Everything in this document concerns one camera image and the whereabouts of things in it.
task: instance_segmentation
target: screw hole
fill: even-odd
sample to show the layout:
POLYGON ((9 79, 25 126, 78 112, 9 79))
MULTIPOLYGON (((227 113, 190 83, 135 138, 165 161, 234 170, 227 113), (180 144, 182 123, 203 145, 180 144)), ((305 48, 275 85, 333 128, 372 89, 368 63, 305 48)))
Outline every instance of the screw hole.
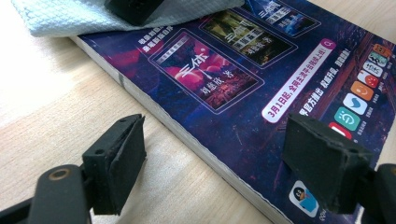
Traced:
POLYGON ((49 175, 49 179, 53 181, 61 180, 70 175, 69 169, 59 169, 49 175))

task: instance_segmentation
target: book cover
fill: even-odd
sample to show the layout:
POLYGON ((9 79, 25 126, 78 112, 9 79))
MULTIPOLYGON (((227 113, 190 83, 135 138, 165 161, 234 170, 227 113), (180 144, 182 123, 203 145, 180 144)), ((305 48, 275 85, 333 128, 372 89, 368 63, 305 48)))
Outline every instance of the book cover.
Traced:
POLYGON ((321 208, 281 160, 287 115, 319 119, 375 167, 395 118, 393 43, 305 0, 74 40, 273 221, 358 218, 321 208))

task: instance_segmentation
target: orange icon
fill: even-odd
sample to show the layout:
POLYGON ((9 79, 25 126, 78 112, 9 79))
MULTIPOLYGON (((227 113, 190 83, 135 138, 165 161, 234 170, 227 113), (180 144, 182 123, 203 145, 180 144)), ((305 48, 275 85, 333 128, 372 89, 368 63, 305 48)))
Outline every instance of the orange icon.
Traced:
POLYGON ((373 51, 379 53, 380 55, 388 58, 392 55, 392 51, 390 51, 390 49, 385 48, 382 45, 379 44, 375 44, 373 47, 373 51))
POLYGON ((359 81, 355 81, 350 88, 353 93, 366 101, 370 101, 373 97, 374 91, 359 81))

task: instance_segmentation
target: red icon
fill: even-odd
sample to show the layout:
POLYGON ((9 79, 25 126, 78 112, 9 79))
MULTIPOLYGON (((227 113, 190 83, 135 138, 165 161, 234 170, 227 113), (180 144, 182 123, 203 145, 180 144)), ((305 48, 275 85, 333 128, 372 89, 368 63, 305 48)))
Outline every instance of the red icon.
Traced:
POLYGON ((341 125, 339 125, 337 123, 334 123, 334 122, 331 122, 329 124, 329 127, 331 129, 333 129, 334 131, 336 131, 336 132, 340 133, 341 135, 343 135, 345 138, 352 139, 352 134, 349 131, 347 131, 345 128, 343 128, 341 125))

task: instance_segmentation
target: pink circle icon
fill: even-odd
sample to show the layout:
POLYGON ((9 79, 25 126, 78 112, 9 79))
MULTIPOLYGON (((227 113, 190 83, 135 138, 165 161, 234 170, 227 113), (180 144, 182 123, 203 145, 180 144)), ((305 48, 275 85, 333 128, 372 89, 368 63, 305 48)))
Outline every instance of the pink circle icon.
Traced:
POLYGON ((322 39, 320 41, 320 45, 325 47, 326 49, 335 49, 335 47, 337 46, 334 41, 330 40, 330 39, 322 39))

